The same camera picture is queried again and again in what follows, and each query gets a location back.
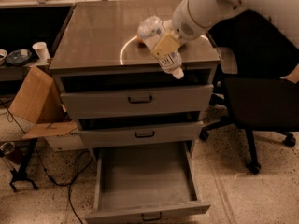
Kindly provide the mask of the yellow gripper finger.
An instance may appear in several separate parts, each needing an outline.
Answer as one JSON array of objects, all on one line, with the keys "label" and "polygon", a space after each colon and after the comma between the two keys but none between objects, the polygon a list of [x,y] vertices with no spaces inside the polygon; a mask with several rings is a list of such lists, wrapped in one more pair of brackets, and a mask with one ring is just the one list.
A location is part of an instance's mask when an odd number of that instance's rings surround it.
[{"label": "yellow gripper finger", "polygon": [[172,35],[164,34],[151,50],[151,54],[157,59],[162,59],[166,55],[176,51],[179,47],[180,43]]}]

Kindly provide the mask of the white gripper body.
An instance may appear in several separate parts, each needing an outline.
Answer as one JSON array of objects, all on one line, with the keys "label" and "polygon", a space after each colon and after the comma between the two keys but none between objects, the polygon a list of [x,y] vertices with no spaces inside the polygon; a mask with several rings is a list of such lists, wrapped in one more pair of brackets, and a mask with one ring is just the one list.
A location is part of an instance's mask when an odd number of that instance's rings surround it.
[{"label": "white gripper body", "polygon": [[175,9],[172,18],[163,22],[164,29],[180,45],[195,40],[209,27],[208,9],[198,2],[183,0]]}]

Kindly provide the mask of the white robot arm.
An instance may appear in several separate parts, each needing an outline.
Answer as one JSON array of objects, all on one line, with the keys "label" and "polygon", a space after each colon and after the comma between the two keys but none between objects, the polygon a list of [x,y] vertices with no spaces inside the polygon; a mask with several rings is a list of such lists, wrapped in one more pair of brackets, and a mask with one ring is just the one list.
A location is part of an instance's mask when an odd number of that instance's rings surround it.
[{"label": "white robot arm", "polygon": [[151,52],[162,59],[184,42],[196,39],[218,22],[246,9],[269,19],[299,47],[299,0],[183,0],[167,22],[169,30]]}]

